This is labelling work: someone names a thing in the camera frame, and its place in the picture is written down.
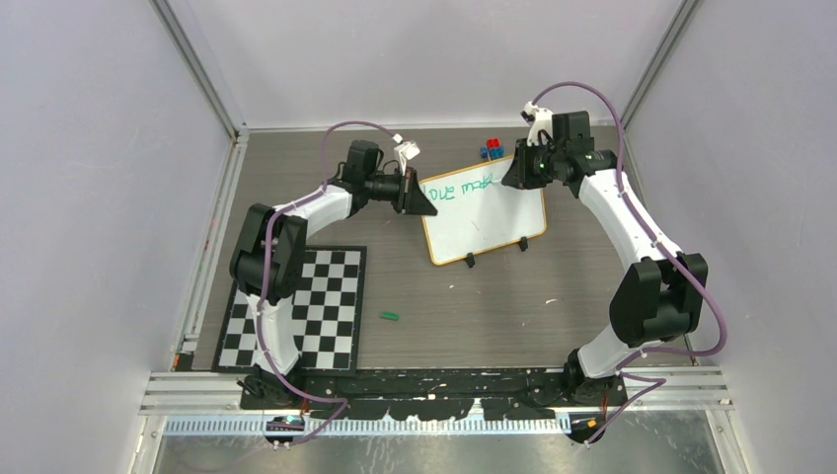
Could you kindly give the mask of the yellow framed whiteboard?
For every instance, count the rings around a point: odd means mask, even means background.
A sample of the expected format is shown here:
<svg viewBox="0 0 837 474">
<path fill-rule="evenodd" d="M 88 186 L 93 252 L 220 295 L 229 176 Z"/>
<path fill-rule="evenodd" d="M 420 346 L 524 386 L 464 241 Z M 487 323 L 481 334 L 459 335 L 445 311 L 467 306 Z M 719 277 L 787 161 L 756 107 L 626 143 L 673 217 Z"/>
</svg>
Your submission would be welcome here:
<svg viewBox="0 0 837 474">
<path fill-rule="evenodd" d="M 511 168 L 505 157 L 421 180 L 419 186 L 437 209 L 422 219 L 430 260 L 437 266 L 518 243 L 547 229 L 541 189 L 507 187 Z"/>
</svg>

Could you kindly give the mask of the black white chessboard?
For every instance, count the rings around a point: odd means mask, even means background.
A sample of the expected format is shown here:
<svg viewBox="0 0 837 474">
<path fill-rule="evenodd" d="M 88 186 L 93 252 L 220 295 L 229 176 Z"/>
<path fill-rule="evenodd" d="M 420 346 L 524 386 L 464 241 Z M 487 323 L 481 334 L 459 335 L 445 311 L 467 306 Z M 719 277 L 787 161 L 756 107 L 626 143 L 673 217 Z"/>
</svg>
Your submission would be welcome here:
<svg viewBox="0 0 837 474">
<path fill-rule="evenodd" d="M 310 246 L 302 280 L 290 300 L 291 334 L 300 351 L 295 367 L 332 376 L 357 370 L 367 248 Z M 257 363 L 255 316 L 246 294 L 232 285 L 211 368 L 244 373 Z"/>
</svg>

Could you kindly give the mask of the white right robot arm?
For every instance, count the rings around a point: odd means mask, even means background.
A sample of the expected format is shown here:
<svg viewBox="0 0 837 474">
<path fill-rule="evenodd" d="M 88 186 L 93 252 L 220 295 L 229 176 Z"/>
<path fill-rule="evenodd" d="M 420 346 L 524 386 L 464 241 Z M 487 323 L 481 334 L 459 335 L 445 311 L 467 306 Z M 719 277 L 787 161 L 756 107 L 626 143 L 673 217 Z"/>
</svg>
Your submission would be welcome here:
<svg viewBox="0 0 837 474">
<path fill-rule="evenodd" d="M 561 374 L 563 396 L 588 405 L 613 385 L 624 360 L 697 328 L 702 297 L 694 285 L 706 282 L 708 264 L 670 244 L 636 204 L 617 154 L 596 149 L 588 113 L 555 114 L 528 103 L 521 115 L 530 129 L 516 141 L 502 184 L 537 190 L 562 183 L 593 213 L 625 269 L 608 325 L 569 354 Z"/>
</svg>

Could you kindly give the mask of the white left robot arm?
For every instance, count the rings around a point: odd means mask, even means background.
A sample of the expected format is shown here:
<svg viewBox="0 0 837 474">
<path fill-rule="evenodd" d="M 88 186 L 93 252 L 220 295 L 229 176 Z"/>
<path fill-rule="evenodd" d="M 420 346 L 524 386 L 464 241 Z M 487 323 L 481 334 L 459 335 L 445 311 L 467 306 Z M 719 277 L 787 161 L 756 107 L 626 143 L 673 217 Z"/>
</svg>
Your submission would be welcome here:
<svg viewBox="0 0 837 474">
<path fill-rule="evenodd" d="M 286 204 L 256 203 L 247 211 L 229 270 L 255 315 L 260 352 L 255 365 L 272 373 L 265 395 L 280 409 L 294 407 L 303 393 L 301 380 L 289 373 L 300 358 L 291 333 L 290 299 L 302 279 L 308 238 L 354 216 L 372 200 L 388 202 L 403 215 L 438 212 L 408 164 L 419 155 L 418 145 L 402 136 L 396 141 L 398 167 L 392 173 L 380 170 L 377 143 L 354 140 L 337 174 L 314 192 Z"/>
</svg>

